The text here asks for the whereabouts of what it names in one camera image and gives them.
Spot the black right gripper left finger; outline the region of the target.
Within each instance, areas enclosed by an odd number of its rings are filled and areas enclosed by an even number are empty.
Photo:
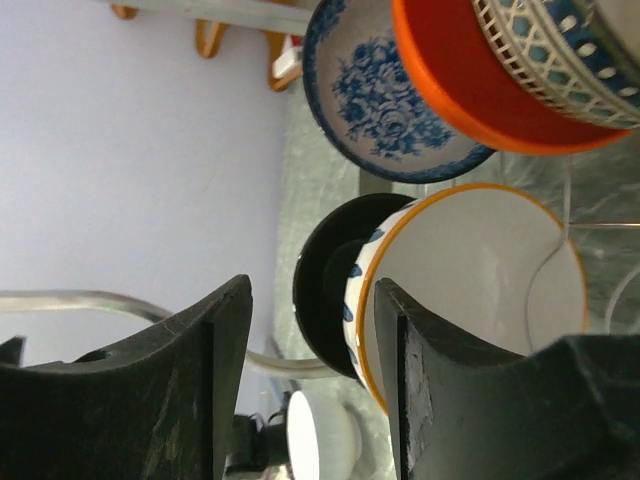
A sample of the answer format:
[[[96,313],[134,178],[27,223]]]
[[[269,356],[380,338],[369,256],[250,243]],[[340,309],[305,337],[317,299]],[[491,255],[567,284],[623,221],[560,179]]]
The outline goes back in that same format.
[[[195,305],[71,363],[1,346],[5,479],[219,479],[251,324],[238,275]]]

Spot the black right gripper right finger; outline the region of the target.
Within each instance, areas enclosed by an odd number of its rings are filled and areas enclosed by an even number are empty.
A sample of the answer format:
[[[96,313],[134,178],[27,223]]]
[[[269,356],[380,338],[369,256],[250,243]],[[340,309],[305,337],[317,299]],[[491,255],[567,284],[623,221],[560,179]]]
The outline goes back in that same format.
[[[569,335],[527,356],[391,279],[374,320],[400,479],[635,479],[639,339]]]

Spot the plain white bowl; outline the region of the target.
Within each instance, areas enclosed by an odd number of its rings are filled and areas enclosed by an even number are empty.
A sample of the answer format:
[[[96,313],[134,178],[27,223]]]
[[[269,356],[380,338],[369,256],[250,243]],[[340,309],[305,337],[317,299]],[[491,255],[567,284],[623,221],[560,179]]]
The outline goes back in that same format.
[[[296,480],[347,480],[362,454],[356,417],[320,391],[299,390],[291,395],[286,439]]]

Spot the white bowl orange rim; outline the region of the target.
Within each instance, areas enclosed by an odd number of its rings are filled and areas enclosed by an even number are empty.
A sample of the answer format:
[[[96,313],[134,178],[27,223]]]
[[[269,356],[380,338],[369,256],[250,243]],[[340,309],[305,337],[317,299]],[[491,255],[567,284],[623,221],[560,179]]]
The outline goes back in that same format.
[[[387,401],[374,285],[383,278],[440,317],[516,354],[587,330],[581,260],[566,227],[538,200],[489,183],[416,199],[365,240],[344,294],[347,351],[381,410]]]

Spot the black bowl beige flower exterior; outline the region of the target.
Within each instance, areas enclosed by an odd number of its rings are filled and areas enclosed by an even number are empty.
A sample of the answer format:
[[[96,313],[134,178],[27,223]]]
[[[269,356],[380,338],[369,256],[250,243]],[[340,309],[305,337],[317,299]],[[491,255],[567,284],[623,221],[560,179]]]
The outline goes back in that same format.
[[[345,377],[357,377],[342,325],[347,280],[373,231],[412,201],[396,193],[354,198],[315,227],[298,256],[292,281],[298,328],[312,352]]]

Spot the blue floral bowl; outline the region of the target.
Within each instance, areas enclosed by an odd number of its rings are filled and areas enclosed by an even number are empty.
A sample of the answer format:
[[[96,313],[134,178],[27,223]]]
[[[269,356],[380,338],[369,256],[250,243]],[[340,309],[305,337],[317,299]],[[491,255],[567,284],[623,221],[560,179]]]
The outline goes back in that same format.
[[[481,165],[493,149],[422,99],[402,64],[388,1],[321,1],[304,37],[303,85],[330,143],[383,179],[428,184]]]

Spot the orange plastic bowl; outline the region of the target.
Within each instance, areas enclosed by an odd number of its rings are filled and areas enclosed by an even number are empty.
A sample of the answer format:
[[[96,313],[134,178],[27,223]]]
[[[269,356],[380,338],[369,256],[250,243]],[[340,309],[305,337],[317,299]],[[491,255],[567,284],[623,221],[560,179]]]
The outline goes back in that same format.
[[[401,60],[424,101],[461,133],[491,148],[561,155],[628,136],[564,117],[520,88],[490,49],[468,0],[391,4]]]

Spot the beige interior dark bowl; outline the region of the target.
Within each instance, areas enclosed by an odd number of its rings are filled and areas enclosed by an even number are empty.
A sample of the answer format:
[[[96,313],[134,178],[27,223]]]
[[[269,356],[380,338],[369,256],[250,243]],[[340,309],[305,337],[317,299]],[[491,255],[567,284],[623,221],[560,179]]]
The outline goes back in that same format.
[[[639,126],[636,1],[475,0],[480,29],[515,82],[558,113]]]

